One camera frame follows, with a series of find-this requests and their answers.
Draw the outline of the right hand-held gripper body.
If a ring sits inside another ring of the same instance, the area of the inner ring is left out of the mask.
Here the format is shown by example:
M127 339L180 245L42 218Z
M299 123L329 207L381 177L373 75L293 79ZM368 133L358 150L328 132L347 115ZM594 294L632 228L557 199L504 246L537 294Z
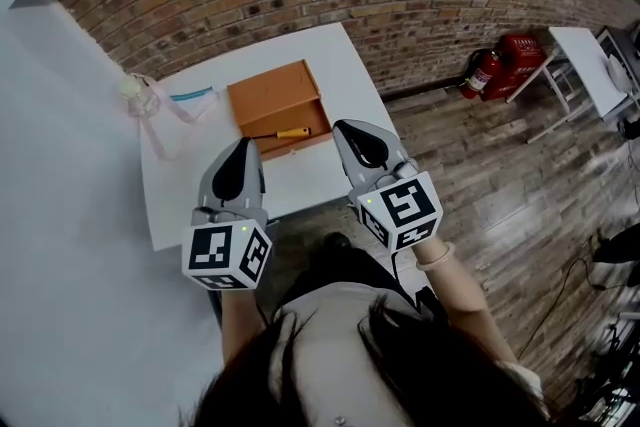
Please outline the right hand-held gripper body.
M443 209L428 172L418 169L393 132L342 119L332 135L351 184L359 222L394 254L434 236Z

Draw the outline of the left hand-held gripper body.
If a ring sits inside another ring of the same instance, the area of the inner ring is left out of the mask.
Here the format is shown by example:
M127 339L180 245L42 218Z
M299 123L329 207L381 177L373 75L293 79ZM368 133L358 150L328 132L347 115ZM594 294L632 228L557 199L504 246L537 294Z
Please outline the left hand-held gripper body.
M265 184L255 141L232 143L206 169L191 225L182 236L182 273L207 290L253 290L269 258Z

